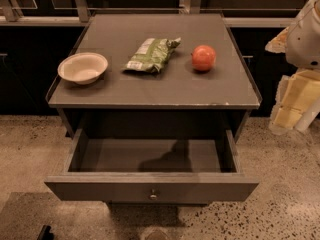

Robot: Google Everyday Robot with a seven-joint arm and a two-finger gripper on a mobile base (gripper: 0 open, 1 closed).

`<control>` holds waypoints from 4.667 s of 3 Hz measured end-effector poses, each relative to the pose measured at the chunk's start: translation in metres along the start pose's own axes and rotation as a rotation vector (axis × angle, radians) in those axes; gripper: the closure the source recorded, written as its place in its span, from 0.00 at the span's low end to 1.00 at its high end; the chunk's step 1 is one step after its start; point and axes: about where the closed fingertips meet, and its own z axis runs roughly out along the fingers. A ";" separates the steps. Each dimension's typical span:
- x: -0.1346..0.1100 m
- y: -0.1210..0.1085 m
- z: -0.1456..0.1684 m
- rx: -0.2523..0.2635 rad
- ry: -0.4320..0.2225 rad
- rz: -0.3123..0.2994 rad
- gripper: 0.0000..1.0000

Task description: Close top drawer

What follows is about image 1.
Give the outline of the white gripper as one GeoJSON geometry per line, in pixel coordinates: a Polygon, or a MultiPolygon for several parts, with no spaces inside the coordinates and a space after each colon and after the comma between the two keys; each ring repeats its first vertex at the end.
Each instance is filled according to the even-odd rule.
{"type": "Polygon", "coordinates": [[[276,92],[269,129],[276,135],[304,132],[320,113],[320,0],[309,0],[296,18],[267,43],[265,50],[286,53],[298,69],[283,76],[276,92]]]}

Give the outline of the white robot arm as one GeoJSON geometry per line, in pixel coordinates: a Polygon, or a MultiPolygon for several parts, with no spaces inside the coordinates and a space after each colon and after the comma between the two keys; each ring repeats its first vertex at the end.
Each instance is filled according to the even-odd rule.
{"type": "Polygon", "coordinates": [[[284,53],[297,68],[278,84],[269,129],[276,135],[293,129],[303,132],[320,111],[320,0],[309,0],[265,50],[284,53]]]}

